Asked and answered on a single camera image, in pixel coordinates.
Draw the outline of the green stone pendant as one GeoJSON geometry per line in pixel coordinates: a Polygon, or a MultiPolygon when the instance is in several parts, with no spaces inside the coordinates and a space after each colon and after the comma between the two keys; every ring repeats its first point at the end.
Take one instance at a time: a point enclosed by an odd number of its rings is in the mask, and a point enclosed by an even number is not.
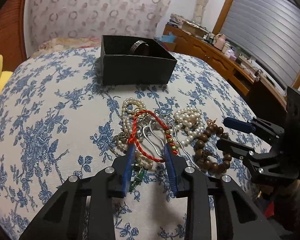
{"type": "Polygon", "coordinates": [[[135,188],[142,183],[143,177],[145,175],[145,171],[146,170],[143,167],[136,170],[133,181],[131,182],[130,187],[129,187],[130,192],[133,192],[135,190],[135,188]]]}

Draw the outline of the black jewelry box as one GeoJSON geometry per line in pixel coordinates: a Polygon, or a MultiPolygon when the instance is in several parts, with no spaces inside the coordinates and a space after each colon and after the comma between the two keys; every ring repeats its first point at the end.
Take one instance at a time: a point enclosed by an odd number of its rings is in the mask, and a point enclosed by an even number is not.
{"type": "Polygon", "coordinates": [[[104,35],[101,40],[102,83],[112,85],[166,85],[177,60],[156,40],[135,36],[104,35]],[[131,54],[138,40],[149,48],[131,54]]]}

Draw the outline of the silver engraved bangle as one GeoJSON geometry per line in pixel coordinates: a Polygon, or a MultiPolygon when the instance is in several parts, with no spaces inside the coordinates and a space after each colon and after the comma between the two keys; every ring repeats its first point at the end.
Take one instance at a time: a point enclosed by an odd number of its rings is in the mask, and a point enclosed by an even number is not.
{"type": "Polygon", "coordinates": [[[138,40],[131,46],[131,48],[129,49],[129,52],[131,54],[135,54],[141,50],[145,50],[148,48],[149,48],[149,45],[147,42],[145,42],[143,40],[138,40]]]}

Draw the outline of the wooden sideboard cabinet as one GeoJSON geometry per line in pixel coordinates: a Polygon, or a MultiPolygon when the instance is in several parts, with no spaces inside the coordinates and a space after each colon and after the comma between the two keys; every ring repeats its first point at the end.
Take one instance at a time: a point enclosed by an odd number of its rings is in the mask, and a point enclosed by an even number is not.
{"type": "Polygon", "coordinates": [[[174,52],[194,56],[205,61],[244,98],[256,87],[257,83],[254,76],[246,73],[238,63],[227,58],[214,46],[187,34],[181,29],[166,24],[164,34],[170,33],[177,37],[174,41],[174,52]]]}

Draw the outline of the pink tissue box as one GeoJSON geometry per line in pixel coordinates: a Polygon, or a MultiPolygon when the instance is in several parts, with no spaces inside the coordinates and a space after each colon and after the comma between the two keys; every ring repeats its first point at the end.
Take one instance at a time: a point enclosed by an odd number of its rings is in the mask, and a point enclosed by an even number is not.
{"type": "Polygon", "coordinates": [[[237,59],[237,57],[235,56],[235,52],[232,49],[227,50],[224,55],[233,61],[237,59]]]}

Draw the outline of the pink thermos jug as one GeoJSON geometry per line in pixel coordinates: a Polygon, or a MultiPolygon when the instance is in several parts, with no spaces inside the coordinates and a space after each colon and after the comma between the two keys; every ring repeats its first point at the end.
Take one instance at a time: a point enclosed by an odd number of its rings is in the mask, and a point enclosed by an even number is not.
{"type": "Polygon", "coordinates": [[[213,45],[215,48],[222,50],[225,43],[226,43],[226,36],[224,34],[220,33],[215,35],[215,43],[213,45]]]}

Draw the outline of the blue floral white blanket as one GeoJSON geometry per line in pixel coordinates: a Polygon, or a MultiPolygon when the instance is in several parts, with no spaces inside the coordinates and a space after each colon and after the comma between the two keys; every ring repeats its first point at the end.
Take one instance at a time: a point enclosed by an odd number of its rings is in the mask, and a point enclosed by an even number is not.
{"type": "MultiPolygon", "coordinates": [[[[122,152],[115,136],[134,102],[161,118],[195,107],[221,126],[254,116],[239,94],[205,61],[177,59],[167,85],[102,87],[100,48],[30,58],[0,94],[0,226],[18,239],[71,175],[94,176],[122,152]],[[132,102],[122,110],[123,103],[132,102]]],[[[154,163],[124,199],[114,199],[116,239],[184,239],[186,199],[175,199],[164,164],[154,163]]]]}

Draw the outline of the grey window roller blind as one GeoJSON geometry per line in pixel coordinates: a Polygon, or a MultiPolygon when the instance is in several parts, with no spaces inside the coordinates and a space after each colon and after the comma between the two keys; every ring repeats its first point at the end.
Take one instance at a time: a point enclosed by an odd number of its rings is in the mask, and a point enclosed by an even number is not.
{"type": "Polygon", "coordinates": [[[300,72],[300,9],[293,0],[233,0],[221,28],[282,87],[300,72]]]}

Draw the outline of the cardboard box on cabinet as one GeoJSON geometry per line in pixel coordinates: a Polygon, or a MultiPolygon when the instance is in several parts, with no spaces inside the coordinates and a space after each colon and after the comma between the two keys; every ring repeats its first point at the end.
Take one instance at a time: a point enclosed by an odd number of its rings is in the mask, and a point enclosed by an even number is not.
{"type": "Polygon", "coordinates": [[[209,33],[206,29],[204,29],[200,25],[197,25],[190,21],[184,21],[181,26],[181,29],[191,33],[193,36],[204,37],[206,34],[209,33]]]}

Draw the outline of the light blue gift bag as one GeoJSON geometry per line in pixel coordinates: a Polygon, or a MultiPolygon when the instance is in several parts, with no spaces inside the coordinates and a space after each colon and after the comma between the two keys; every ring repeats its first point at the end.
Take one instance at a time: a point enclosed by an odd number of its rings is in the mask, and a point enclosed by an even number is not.
{"type": "Polygon", "coordinates": [[[169,32],[167,35],[162,35],[161,37],[156,37],[157,41],[162,43],[174,43],[177,36],[175,36],[172,32],[169,32]]]}

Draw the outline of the pink floral bed quilt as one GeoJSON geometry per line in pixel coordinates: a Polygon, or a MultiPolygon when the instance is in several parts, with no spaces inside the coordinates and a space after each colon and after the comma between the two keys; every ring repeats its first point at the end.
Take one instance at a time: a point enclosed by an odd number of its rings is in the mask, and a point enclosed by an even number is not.
{"type": "Polygon", "coordinates": [[[93,47],[99,48],[100,46],[100,38],[53,38],[40,45],[31,57],[38,57],[40,55],[51,54],[71,49],[93,47]]]}

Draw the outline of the pink circle patterned curtain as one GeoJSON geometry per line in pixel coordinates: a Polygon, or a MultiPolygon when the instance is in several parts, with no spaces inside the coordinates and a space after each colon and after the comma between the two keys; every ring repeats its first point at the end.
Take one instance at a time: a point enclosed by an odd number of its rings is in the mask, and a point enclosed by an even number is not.
{"type": "Polygon", "coordinates": [[[127,35],[153,38],[171,0],[26,0],[28,55],[53,38],[127,35]]]}

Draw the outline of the brown louvered wardrobe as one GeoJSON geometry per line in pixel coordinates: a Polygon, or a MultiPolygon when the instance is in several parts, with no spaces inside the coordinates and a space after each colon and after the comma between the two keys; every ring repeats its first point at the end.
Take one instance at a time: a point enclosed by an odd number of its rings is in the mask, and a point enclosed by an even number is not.
{"type": "Polygon", "coordinates": [[[15,71],[26,59],[25,0],[0,0],[0,55],[3,70],[15,71]]]}

